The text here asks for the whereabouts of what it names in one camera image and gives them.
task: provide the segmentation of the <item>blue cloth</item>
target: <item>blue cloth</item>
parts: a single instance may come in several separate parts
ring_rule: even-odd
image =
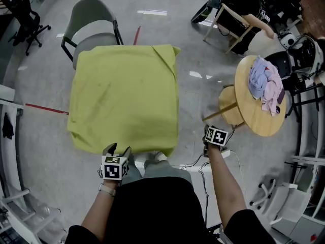
[[[250,69],[248,76],[248,88],[253,97],[258,99],[264,95],[264,89],[268,83],[268,77],[265,72],[267,61],[257,56],[253,67]]]

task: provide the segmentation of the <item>green tablecloth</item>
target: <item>green tablecloth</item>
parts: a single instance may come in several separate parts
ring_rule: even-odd
[[[68,130],[77,148],[101,154],[161,150],[169,156],[178,139],[179,48],[99,46],[80,53]]]

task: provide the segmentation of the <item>floor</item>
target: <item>floor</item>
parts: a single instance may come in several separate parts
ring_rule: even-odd
[[[20,63],[14,83],[18,102],[69,111],[75,70],[60,47],[60,36],[67,27],[72,7],[78,1],[44,2],[51,4],[47,5],[41,19],[43,25],[51,25],[52,30],[40,36],[43,47],[38,48],[35,44],[29,57]],[[190,23],[192,16],[207,0],[102,1],[114,12],[126,45],[133,44],[136,31],[141,26],[137,44],[170,43],[181,48],[177,56],[179,143],[169,162],[178,167],[193,162],[203,151],[204,124],[201,118],[217,109],[218,95],[223,85],[233,83],[240,58],[232,53],[224,54],[228,39],[216,28],[208,42],[203,42],[208,27]],[[138,13],[141,10],[166,11],[167,15]],[[75,41],[106,30],[106,23],[92,23],[76,34]],[[19,128],[24,184],[35,198],[61,209],[66,228],[82,222],[101,182],[97,174],[100,157],[74,148],[66,129],[67,120],[64,114],[25,107]],[[221,117],[211,119],[209,124],[227,131],[232,129]],[[284,159],[295,151],[297,129],[292,115],[272,137],[260,137],[245,126],[235,131],[227,146],[239,157],[242,177],[235,154],[232,153],[225,161],[245,193],[247,203],[256,196],[257,185],[265,176],[278,177],[282,174]],[[197,165],[206,160],[201,158]],[[206,199],[201,175],[197,169],[193,169],[191,175],[194,190],[204,210]],[[205,177],[210,195],[208,226],[211,226],[219,223],[220,217],[208,169]],[[257,214],[265,227],[269,228],[267,220]]]

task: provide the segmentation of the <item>wooden table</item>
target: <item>wooden table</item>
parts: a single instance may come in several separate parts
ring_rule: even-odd
[[[262,102],[255,99],[248,88],[248,76],[256,56],[243,58],[236,69],[235,84],[225,86],[219,96],[220,110],[204,119],[222,115],[231,125],[246,124],[254,133],[260,136],[272,136],[281,127],[286,113],[286,98],[280,107],[280,113],[272,116],[269,111],[262,110]]]

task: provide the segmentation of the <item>black t-shirt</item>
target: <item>black t-shirt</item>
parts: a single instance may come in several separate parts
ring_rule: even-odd
[[[222,0],[222,3],[241,16],[259,14],[259,0]],[[244,25],[225,10],[220,15],[218,23],[239,36],[245,31]]]
[[[224,232],[234,244],[275,243],[252,210],[235,213]],[[192,185],[178,177],[147,178],[117,189],[104,243],[136,240],[216,243],[204,224]],[[66,244],[79,242],[100,243],[86,228],[72,226]]]

